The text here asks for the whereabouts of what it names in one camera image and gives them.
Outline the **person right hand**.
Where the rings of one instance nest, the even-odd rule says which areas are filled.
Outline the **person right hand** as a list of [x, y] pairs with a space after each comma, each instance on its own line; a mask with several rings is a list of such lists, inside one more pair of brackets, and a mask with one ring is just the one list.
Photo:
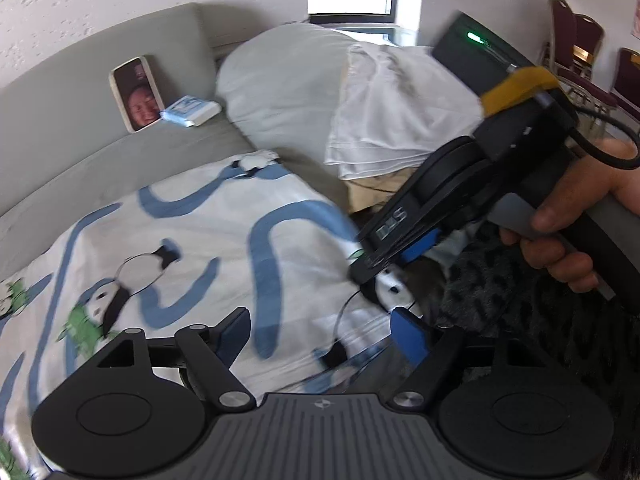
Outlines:
[[638, 214], [639, 171], [615, 169], [586, 156], [567, 169], [534, 215], [532, 227], [541, 237], [529, 240], [502, 229], [500, 238], [503, 244], [520, 246], [524, 259], [533, 268], [547, 270], [573, 292], [589, 292], [599, 285], [590, 255], [569, 252], [553, 234], [608, 195]]

